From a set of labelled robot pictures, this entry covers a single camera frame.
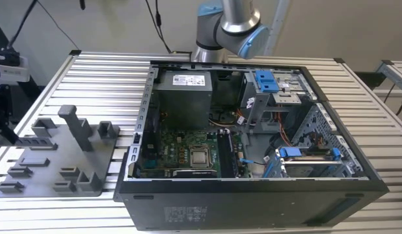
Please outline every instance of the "blue latch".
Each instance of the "blue latch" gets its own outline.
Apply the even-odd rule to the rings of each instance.
[[[280,148],[279,154],[280,154],[280,157],[300,157],[301,156],[299,148]]]
[[[240,158],[239,160],[240,160],[240,162],[244,162],[244,163],[253,163],[253,161],[252,161],[252,160],[248,160],[248,159]]]
[[[273,78],[273,74],[271,71],[255,71],[255,80],[260,87],[260,91],[264,93],[277,93],[279,86]]]
[[[337,148],[332,148],[332,154],[333,154],[332,160],[337,161],[341,157],[341,153],[339,152]]]

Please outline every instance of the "metal frame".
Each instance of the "metal frame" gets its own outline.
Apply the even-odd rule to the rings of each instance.
[[[82,52],[69,56],[25,115],[15,133],[31,135],[29,127],[35,118],[55,116],[62,104],[78,106],[78,115],[89,121],[110,120],[121,126],[104,184],[105,192],[94,199],[0,199],[0,230],[25,230],[26,233],[137,233],[121,203],[112,201],[120,160],[130,136],[138,110],[138,95],[145,83],[149,60],[182,60],[188,55],[146,55]],[[382,176],[390,193],[367,205],[333,228],[320,228],[327,234],[402,234],[402,122],[359,81],[348,67],[332,59],[256,57],[231,63],[305,66],[324,92],[352,138]],[[0,149],[0,175],[6,173],[22,149]],[[283,230],[202,231],[200,233],[284,233]],[[315,233],[292,229],[289,233]]]
[[[402,61],[383,60],[376,72],[383,73],[392,83],[402,89]]]

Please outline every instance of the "wire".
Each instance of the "wire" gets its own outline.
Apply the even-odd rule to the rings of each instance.
[[[158,38],[160,38],[160,40],[161,40],[161,42],[162,42],[162,44],[164,44],[164,47],[166,48],[168,53],[170,54],[172,52],[170,52],[170,50],[169,50],[169,47],[168,47],[166,43],[164,42],[162,36],[160,35],[158,30],[157,30],[157,26],[156,26],[153,14],[152,14],[152,12],[150,12],[150,5],[149,5],[148,0],[145,0],[145,2],[146,2],[149,14],[150,14],[150,20],[152,20],[152,22],[153,22],[153,26],[154,26],[154,29],[156,29],[157,36],[158,36]]]
[[[399,106],[399,109],[398,109],[398,112],[396,112],[396,116],[400,114],[400,111],[402,111],[402,105]]]
[[[233,125],[225,125],[225,124],[216,123],[216,122],[213,122],[210,119],[208,119],[208,121],[209,121],[213,125],[216,125],[216,126],[218,126],[218,127],[232,127],[232,126],[233,126]]]
[[[75,49],[78,50],[78,47],[77,47],[75,43],[73,42],[73,40],[70,39],[70,37],[67,36],[67,34],[63,32],[63,30],[58,27],[58,25],[57,25],[57,23],[55,23],[55,21],[54,21],[51,15],[50,15],[49,11],[45,9],[45,7],[42,6],[42,4],[39,3],[38,0],[37,0],[37,3],[38,3],[38,5],[42,7],[42,9],[43,9],[45,13],[47,14],[47,16],[50,17],[50,20],[53,21],[53,23],[54,23],[57,29],[58,29],[58,30],[61,31],[61,33],[66,36],[67,40],[71,42],[73,46],[74,46]]]
[[[236,110],[236,114],[237,114],[240,117],[244,118],[240,109]]]
[[[284,143],[287,144],[287,146],[292,146],[291,143],[289,143],[289,140],[287,138],[283,126],[281,126],[280,112],[276,113],[276,118],[277,118],[277,122],[279,122],[279,132],[280,132],[281,140],[284,141]]]
[[[37,0],[33,0],[31,3],[30,3],[30,5],[29,5],[29,7],[27,7],[27,9],[26,9],[26,11],[25,11],[25,15],[23,15],[22,20],[21,20],[21,23],[19,23],[19,25],[18,25],[18,29],[17,29],[17,31],[15,31],[15,34],[14,34],[14,36],[11,37],[11,39],[9,40],[9,42],[7,42],[7,44],[6,44],[6,47],[5,47],[6,50],[9,50],[9,49],[13,48],[14,41],[15,41],[15,39],[17,39],[17,37],[18,37],[21,28],[23,27],[23,24],[25,24],[25,19],[26,19],[26,17],[29,16],[29,14],[30,14],[30,12],[31,12],[31,9],[33,9],[33,7],[34,7],[34,5],[35,5],[35,3],[37,3]]]
[[[395,84],[390,87],[390,90],[388,90],[388,93],[387,93],[386,98],[384,98],[384,100],[383,100],[383,103],[386,103],[386,100],[387,100],[387,98],[388,98],[390,92],[391,92],[391,90],[394,89],[394,87],[395,87]]]
[[[259,162],[252,162],[253,164],[257,164],[257,165],[267,165],[265,163],[259,163]]]

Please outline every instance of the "case label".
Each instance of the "case label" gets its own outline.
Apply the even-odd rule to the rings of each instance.
[[[204,222],[205,206],[166,206],[162,208],[165,222]]]
[[[172,85],[205,86],[204,76],[174,75]]]

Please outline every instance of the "black cable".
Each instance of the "black cable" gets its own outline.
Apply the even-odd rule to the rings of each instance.
[[[156,14],[154,14],[156,26],[158,28],[158,33],[160,33],[161,39],[164,40],[162,32],[161,32],[161,18],[160,18],[160,13],[158,13],[157,0],[154,0],[154,5],[156,5]]]
[[[259,163],[259,162],[252,162],[253,164],[257,164],[257,165],[265,165],[265,163]]]
[[[387,98],[388,98],[390,92],[391,92],[391,90],[394,89],[394,87],[395,87],[395,84],[390,87],[390,90],[388,90],[388,93],[387,93],[386,98],[384,98],[384,100],[383,100],[383,103],[386,103],[386,100],[387,100]]]
[[[398,109],[398,112],[396,112],[396,116],[400,114],[400,111],[402,111],[402,105],[399,106],[399,109]]]
[[[21,31],[21,28],[23,27],[23,24],[25,24],[25,19],[26,19],[26,17],[29,16],[29,14],[30,14],[30,12],[31,12],[31,9],[33,9],[33,7],[34,7],[34,5],[35,5],[35,2],[37,2],[37,0],[33,0],[33,1],[31,1],[30,5],[29,5],[29,7],[27,7],[27,9],[26,9],[26,11],[25,11],[25,15],[23,15],[22,20],[21,20],[21,23],[19,23],[19,25],[18,25],[17,32],[15,32],[14,36],[11,37],[11,39],[9,40],[7,44],[6,44],[6,47],[5,47],[6,50],[9,50],[9,49],[13,48],[14,41],[15,41],[15,39],[17,39],[17,37],[18,37],[18,33],[19,33],[19,31]]]
[[[162,44],[164,44],[164,47],[166,48],[168,53],[170,54],[172,52],[170,52],[170,50],[169,50],[169,47],[168,47],[166,43],[164,42],[164,39],[162,39],[162,37],[161,37],[161,35],[160,35],[160,33],[158,33],[158,30],[157,30],[157,26],[156,26],[153,14],[152,14],[152,12],[150,12],[150,5],[149,5],[148,0],[145,0],[145,2],[146,2],[149,14],[150,14],[150,20],[152,20],[152,22],[153,22],[153,26],[154,26],[154,29],[156,29],[157,36],[158,36],[158,38],[160,38],[160,40],[161,40],[161,42],[162,42]]]
[[[69,39],[69,41],[71,42],[71,44],[73,44],[73,46],[75,47],[75,49],[78,50],[78,47],[77,47],[77,45],[75,45],[75,43],[73,42],[73,40],[70,39],[70,37],[67,36],[67,34],[63,32],[63,30],[58,27],[58,25],[57,25],[57,23],[55,23],[55,21],[54,21],[54,19],[53,19],[53,17],[51,17],[51,15],[50,15],[50,13],[47,12],[47,10],[45,9],[45,7],[42,6],[42,4],[39,3],[39,1],[37,0],[37,3],[38,3],[38,5],[42,7],[42,9],[43,9],[43,11],[45,11],[45,13],[47,14],[47,16],[50,17],[50,19],[51,19],[51,21],[53,21],[53,23],[54,23],[54,25],[55,25],[55,27],[58,28],[58,30],[62,32],[62,34],[66,36],[66,38]]]

